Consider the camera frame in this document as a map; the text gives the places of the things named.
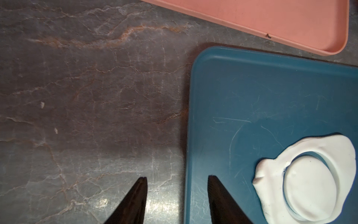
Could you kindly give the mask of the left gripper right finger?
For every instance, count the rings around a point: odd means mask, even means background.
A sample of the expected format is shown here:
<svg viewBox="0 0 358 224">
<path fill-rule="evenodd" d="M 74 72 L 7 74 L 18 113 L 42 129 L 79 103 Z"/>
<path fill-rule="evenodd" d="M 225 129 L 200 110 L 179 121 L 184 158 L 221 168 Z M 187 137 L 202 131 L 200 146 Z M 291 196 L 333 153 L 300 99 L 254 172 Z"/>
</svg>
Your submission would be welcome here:
<svg viewBox="0 0 358 224">
<path fill-rule="evenodd" d="M 208 176 L 208 201 L 212 224 L 252 224 L 215 175 Z"/>
</svg>

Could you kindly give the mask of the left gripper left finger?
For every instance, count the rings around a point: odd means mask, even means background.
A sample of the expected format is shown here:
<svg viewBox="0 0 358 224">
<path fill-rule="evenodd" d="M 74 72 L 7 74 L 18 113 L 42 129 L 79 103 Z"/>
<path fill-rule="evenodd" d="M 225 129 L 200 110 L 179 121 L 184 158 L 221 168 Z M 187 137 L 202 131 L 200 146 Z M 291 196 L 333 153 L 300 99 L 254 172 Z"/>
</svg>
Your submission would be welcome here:
<svg viewBox="0 0 358 224">
<path fill-rule="evenodd" d="M 143 224 L 148 192 L 146 177 L 140 177 L 105 224 Z"/>
</svg>

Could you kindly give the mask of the white dough piece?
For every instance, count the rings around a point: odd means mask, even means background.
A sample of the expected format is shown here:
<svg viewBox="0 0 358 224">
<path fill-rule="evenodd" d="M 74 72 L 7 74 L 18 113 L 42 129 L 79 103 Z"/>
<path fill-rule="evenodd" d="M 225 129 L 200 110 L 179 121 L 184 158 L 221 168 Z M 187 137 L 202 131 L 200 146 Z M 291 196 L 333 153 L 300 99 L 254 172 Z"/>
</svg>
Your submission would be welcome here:
<svg viewBox="0 0 358 224">
<path fill-rule="evenodd" d="M 253 186 L 260 199 L 266 221 L 270 224 L 311 224 L 295 219 L 288 210 L 283 193 L 286 169 L 298 157 L 311 155 L 331 171 L 337 186 L 337 202 L 327 223 L 341 213 L 356 175 L 356 151 L 346 136 L 308 137 L 287 147 L 275 159 L 261 160 L 255 170 Z"/>
</svg>

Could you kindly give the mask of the teal tray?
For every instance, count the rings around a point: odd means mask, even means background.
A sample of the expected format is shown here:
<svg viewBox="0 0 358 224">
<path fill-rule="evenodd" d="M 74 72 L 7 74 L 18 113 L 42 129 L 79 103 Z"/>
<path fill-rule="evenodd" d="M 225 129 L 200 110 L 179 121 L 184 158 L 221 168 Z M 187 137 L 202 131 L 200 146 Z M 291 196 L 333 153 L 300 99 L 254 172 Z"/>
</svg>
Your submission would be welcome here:
<svg viewBox="0 0 358 224">
<path fill-rule="evenodd" d="M 358 69 L 277 54 L 211 47 L 190 81 L 184 223 L 211 223 L 208 176 L 217 176 L 255 224 L 257 163 L 309 136 L 358 145 Z"/>
</svg>

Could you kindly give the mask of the pink tray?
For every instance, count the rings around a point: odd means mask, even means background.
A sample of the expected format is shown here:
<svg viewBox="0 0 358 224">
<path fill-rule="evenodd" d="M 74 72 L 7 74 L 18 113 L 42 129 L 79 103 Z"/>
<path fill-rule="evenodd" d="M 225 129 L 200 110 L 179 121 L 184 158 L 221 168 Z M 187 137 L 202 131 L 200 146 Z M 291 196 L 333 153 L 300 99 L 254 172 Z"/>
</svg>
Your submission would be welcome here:
<svg viewBox="0 0 358 224">
<path fill-rule="evenodd" d="M 341 52 L 348 40 L 349 1 L 147 2 L 321 56 Z"/>
</svg>

